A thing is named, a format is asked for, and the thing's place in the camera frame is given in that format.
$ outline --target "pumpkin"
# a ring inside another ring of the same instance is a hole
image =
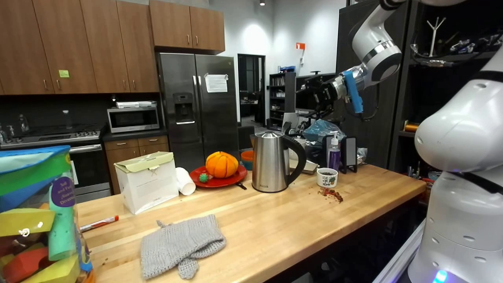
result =
[[[206,171],[214,177],[229,177],[237,168],[237,159],[225,151],[215,151],[206,157]]]

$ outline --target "oven mitt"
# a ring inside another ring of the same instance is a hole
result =
[[[196,259],[210,256],[225,247],[215,215],[192,218],[173,223],[148,234],[141,240],[141,273],[149,280],[177,267],[184,280],[190,280],[198,272]]]

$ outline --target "doorway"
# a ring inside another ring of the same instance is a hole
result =
[[[264,126],[265,55],[237,53],[240,124]]]

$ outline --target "upper cabinet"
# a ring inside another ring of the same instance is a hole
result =
[[[119,22],[130,91],[159,91],[149,9],[146,5],[119,1]]]
[[[80,0],[33,0],[33,6],[45,47],[53,93],[96,93]]]
[[[0,1],[0,82],[5,94],[53,93],[31,0]]]
[[[223,17],[217,11],[151,0],[155,47],[223,52]]]
[[[99,93],[157,91],[146,5],[82,0]]]

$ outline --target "electric kettle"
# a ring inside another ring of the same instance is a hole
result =
[[[281,192],[302,173],[306,152],[298,141],[280,132],[261,132],[251,135],[253,146],[253,177],[251,187],[259,192]],[[297,157],[297,166],[289,173],[287,149]]]

